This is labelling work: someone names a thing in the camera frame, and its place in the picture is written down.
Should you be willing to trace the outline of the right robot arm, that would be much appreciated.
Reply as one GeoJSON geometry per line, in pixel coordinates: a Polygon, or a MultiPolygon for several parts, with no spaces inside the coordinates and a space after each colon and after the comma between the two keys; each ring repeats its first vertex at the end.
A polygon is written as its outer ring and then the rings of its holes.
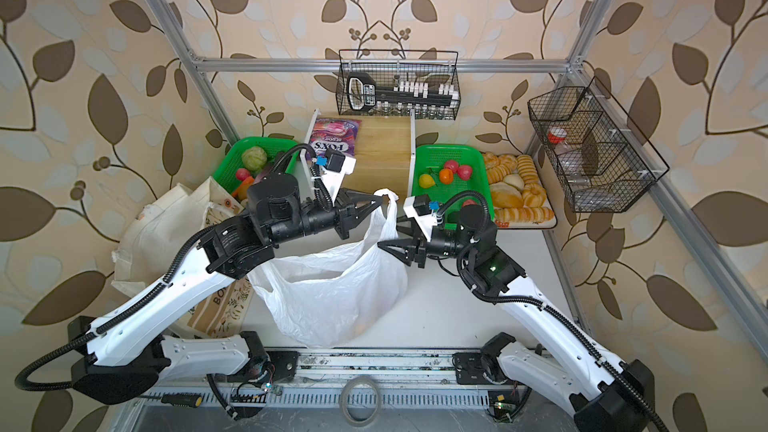
{"type": "Polygon", "coordinates": [[[640,360],[609,351],[560,311],[497,243],[487,201],[474,191],[445,203],[410,196],[410,237],[379,242],[406,265],[452,259],[472,295],[517,320],[550,353],[544,358],[499,333],[481,349],[488,381],[518,381],[569,414],[581,431],[643,431],[667,426],[655,410],[655,378],[640,360]]]}

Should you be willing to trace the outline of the white plastic grocery bag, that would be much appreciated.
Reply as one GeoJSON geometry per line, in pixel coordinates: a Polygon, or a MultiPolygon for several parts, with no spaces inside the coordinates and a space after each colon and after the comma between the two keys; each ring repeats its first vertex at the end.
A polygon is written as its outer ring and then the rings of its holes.
{"type": "Polygon", "coordinates": [[[398,195],[389,189],[375,194],[388,204],[373,212],[361,241],[275,258],[247,275],[283,335],[310,347],[343,345],[404,297],[406,266],[378,247],[398,237],[398,195]]]}

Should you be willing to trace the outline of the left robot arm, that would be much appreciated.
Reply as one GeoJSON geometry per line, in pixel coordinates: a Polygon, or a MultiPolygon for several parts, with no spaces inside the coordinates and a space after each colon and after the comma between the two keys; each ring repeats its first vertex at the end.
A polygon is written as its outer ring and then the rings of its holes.
{"type": "Polygon", "coordinates": [[[102,404],[140,397],[158,382],[266,372],[270,358],[255,332],[183,339],[166,329],[213,293],[275,257],[280,244],[333,229],[342,239],[384,200],[343,187],[352,158],[316,156],[298,144],[246,192],[239,214],[195,232],[167,272],[111,313],[76,319],[67,344],[33,361],[14,380],[22,391],[73,389],[102,404]]]}

